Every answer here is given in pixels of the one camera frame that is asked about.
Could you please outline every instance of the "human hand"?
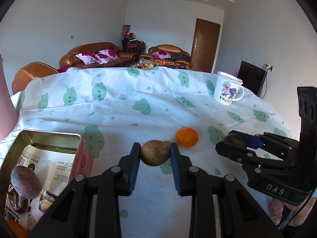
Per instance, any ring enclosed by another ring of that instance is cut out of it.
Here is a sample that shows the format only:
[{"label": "human hand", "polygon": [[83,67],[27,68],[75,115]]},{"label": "human hand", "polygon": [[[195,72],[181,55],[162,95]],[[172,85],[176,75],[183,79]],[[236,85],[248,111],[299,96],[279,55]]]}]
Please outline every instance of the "human hand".
[{"label": "human hand", "polygon": [[[299,226],[304,223],[306,218],[308,217],[310,211],[312,210],[317,198],[310,198],[306,206],[298,213],[298,215],[289,223],[290,226]],[[281,202],[277,199],[272,199],[271,208],[270,208],[270,218],[272,219],[275,225],[278,225],[282,218],[282,212],[284,209],[284,205],[286,205],[291,211],[296,213],[302,205],[305,203],[303,201],[299,206],[291,206],[287,203]]]}]

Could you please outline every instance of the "television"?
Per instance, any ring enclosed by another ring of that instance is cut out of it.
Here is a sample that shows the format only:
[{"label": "television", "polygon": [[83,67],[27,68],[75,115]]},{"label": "television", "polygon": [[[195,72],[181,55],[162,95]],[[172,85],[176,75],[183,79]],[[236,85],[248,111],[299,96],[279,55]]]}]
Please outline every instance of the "television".
[{"label": "television", "polygon": [[241,61],[238,78],[243,81],[242,86],[260,97],[267,71],[253,64]]}]

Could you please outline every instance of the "purple bottle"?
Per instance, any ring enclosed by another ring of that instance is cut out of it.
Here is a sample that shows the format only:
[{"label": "purple bottle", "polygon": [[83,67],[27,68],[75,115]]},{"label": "purple bottle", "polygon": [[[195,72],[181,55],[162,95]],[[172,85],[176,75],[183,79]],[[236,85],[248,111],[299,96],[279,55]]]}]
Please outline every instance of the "purple bottle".
[{"label": "purple bottle", "polygon": [[0,54],[0,141],[13,130],[18,121],[18,114],[10,99],[3,72],[3,59]]}]

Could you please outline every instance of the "door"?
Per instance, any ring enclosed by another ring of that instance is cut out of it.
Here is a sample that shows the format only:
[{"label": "door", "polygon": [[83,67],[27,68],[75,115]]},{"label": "door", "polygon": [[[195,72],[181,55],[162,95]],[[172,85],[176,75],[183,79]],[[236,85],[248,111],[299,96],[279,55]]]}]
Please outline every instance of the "door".
[{"label": "door", "polygon": [[220,32],[220,24],[198,19],[191,49],[191,69],[211,72],[214,64]]}]

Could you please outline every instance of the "brown leather couch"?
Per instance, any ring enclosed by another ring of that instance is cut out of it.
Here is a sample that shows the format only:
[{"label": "brown leather couch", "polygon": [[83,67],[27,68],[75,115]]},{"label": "brown leather couch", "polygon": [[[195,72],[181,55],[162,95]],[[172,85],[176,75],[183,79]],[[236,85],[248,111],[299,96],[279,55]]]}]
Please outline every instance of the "brown leather couch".
[{"label": "brown leather couch", "polygon": [[[98,64],[98,63],[91,63],[85,65],[82,60],[80,60],[75,55],[80,53],[97,53],[100,50],[111,49],[117,55],[118,59],[113,60],[107,64]],[[82,69],[87,68],[107,68],[107,67],[124,67],[130,63],[133,63],[137,60],[137,54],[135,53],[126,53],[120,52],[120,48],[117,47],[115,44],[110,42],[101,42],[101,43],[92,43],[92,44],[85,44],[82,46],[78,46],[70,50],[67,55],[64,55],[60,60],[60,68],[63,67],[78,67]]]},{"label": "brown leather couch", "polygon": [[19,91],[25,90],[26,86],[31,82],[32,79],[39,77],[44,78],[49,75],[58,73],[53,67],[42,63],[32,62],[21,68],[14,76],[12,81],[12,93],[18,93]]},{"label": "brown leather couch", "polygon": [[[190,56],[187,52],[185,52],[184,50],[182,50],[179,47],[173,46],[173,45],[158,45],[156,47],[150,47],[148,50],[147,54],[143,54],[139,56],[139,59],[146,59],[146,60],[154,60],[154,56],[152,55],[152,53],[154,52],[158,52],[158,51],[166,51],[168,52],[170,55],[174,55],[174,54],[185,54]],[[186,61],[186,60],[176,60],[174,62],[175,64],[175,68],[180,68],[180,69],[186,69],[186,70],[190,70],[191,69],[191,62],[190,61]]]}]

